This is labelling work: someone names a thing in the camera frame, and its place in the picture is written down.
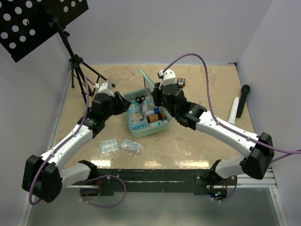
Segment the blue cotton swab bag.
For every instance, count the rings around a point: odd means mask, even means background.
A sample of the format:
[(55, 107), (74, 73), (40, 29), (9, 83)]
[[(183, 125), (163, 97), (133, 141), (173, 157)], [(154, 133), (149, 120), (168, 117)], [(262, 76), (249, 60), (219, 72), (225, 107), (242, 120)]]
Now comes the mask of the blue cotton swab bag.
[(127, 110), (129, 125), (132, 130), (143, 129), (148, 127), (146, 119), (142, 116), (139, 105), (136, 102), (131, 102)]

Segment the black handled scissors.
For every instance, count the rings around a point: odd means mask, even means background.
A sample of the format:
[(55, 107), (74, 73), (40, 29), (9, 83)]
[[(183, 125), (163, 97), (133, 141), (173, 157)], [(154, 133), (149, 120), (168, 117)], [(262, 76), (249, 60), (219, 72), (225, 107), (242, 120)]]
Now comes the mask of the black handled scissors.
[(144, 117), (144, 114), (143, 114), (143, 102), (144, 102), (144, 100), (145, 100), (145, 96), (140, 96), (140, 97), (135, 98), (135, 101), (138, 103), (139, 111), (140, 111), (140, 114), (141, 114), (142, 118)]

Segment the brown bottle orange cap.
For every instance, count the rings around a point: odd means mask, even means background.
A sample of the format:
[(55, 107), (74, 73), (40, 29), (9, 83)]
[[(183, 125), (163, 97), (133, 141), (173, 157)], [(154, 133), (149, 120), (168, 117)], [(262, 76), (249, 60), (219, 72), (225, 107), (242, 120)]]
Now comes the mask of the brown bottle orange cap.
[(150, 116), (147, 116), (147, 122), (153, 123), (159, 120), (164, 120), (166, 118), (166, 115), (164, 113), (157, 113)]

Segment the mint green medicine case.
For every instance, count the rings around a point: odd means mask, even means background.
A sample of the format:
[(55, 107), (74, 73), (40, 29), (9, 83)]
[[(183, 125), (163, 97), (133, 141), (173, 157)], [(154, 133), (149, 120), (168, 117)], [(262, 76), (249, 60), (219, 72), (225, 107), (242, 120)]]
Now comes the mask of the mint green medicine case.
[[(155, 83), (142, 69), (139, 69), (139, 72), (143, 76), (144, 88), (140, 89), (140, 90), (136, 90), (136, 91), (126, 93), (124, 95), (124, 99), (126, 99), (129, 102), (136, 102), (135, 98), (140, 97), (140, 96), (151, 97), (151, 88), (154, 87)], [(143, 129), (132, 130), (130, 128), (130, 125), (129, 125), (127, 112), (123, 113), (124, 124), (128, 127), (131, 135), (134, 136), (134, 137), (145, 137), (145, 136), (149, 136), (149, 135), (152, 135), (152, 134), (155, 134), (155, 133), (163, 132), (163, 131), (169, 129), (172, 117), (164, 107), (161, 106), (159, 108), (166, 115), (166, 118), (164, 120), (168, 120), (168, 124), (162, 125), (160, 127), (155, 127), (155, 128), (150, 127), (149, 123), (147, 122), (148, 127), (143, 128)], [(147, 121), (147, 116), (148, 116), (146, 112), (148, 110), (151, 110), (151, 109), (147, 109), (147, 110), (143, 109), (143, 114), (144, 114), (144, 118), (146, 119), (146, 121)]]

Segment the white plastic bottle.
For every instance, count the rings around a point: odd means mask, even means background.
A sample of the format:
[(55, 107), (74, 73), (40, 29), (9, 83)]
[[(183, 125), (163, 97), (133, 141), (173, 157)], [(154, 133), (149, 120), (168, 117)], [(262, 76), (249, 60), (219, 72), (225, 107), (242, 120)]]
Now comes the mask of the white plastic bottle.
[(159, 120), (159, 121), (156, 121), (156, 122), (152, 122), (149, 125), (150, 125), (150, 127), (155, 128), (155, 127), (160, 127), (160, 126), (165, 125), (165, 124), (168, 124), (168, 120)]

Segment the teal clear zip bag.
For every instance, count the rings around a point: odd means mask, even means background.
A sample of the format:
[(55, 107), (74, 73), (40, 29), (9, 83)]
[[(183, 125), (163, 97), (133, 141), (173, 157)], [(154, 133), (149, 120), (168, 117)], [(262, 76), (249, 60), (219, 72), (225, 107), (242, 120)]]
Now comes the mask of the teal clear zip bag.
[(115, 151), (119, 151), (119, 141), (117, 138), (101, 142), (101, 153), (106, 154)]

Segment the clear sachet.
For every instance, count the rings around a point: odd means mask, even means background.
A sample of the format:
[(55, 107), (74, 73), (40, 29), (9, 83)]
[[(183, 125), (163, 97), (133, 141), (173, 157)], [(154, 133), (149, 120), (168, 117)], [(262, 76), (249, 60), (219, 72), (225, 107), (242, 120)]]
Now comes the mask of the clear sachet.
[(130, 139), (124, 139), (120, 148), (121, 151), (128, 155), (139, 155), (142, 152), (144, 145)]

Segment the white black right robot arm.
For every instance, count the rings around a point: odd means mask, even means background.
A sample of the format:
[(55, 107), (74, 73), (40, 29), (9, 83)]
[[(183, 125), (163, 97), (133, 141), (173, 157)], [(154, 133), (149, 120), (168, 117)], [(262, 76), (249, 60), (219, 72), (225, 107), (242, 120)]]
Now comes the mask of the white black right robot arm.
[(156, 83), (151, 96), (154, 103), (164, 107), (180, 125), (211, 135), (240, 153), (237, 158), (217, 160), (203, 176), (208, 183), (220, 185), (227, 178), (241, 174), (258, 180), (264, 178), (275, 155), (269, 134), (257, 135), (219, 118), (214, 119), (211, 111), (187, 101), (176, 84), (160, 86)]

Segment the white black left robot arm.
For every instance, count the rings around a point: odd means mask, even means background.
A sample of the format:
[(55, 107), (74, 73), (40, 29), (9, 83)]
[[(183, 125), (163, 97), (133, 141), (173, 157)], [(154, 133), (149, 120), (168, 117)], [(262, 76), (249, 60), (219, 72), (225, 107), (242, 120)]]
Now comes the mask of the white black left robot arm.
[(131, 103), (119, 92), (98, 93), (91, 106), (86, 106), (77, 125), (56, 146), (40, 156), (31, 155), (25, 163), (22, 189), (47, 203), (62, 189), (83, 181), (92, 185), (97, 181), (97, 166), (81, 160), (65, 168), (66, 162), (86, 143), (94, 139), (113, 115), (125, 113)]

